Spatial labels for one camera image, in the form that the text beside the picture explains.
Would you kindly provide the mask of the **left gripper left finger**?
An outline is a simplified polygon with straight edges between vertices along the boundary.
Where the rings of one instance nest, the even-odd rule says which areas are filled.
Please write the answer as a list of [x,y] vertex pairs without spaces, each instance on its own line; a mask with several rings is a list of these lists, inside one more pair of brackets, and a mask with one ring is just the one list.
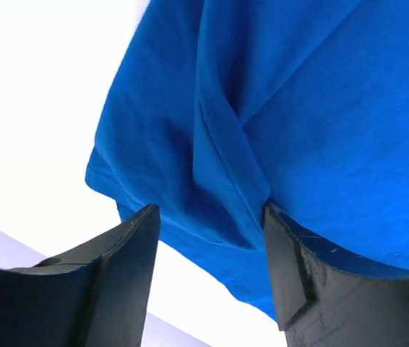
[[139,346],[159,234],[149,204],[37,265],[0,269],[0,346]]

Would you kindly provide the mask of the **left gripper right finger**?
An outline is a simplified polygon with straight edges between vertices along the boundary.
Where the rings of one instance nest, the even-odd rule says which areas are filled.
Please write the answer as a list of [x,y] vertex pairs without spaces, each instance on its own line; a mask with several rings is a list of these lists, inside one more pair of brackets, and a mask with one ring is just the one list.
[[264,243],[289,346],[409,347],[409,270],[350,252],[271,202]]

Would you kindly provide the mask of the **blue printed t shirt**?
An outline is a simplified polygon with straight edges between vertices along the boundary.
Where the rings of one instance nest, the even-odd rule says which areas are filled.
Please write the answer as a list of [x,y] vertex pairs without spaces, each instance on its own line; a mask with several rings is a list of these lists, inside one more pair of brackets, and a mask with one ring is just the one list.
[[151,1],[85,181],[269,317],[267,201],[409,270],[409,1]]

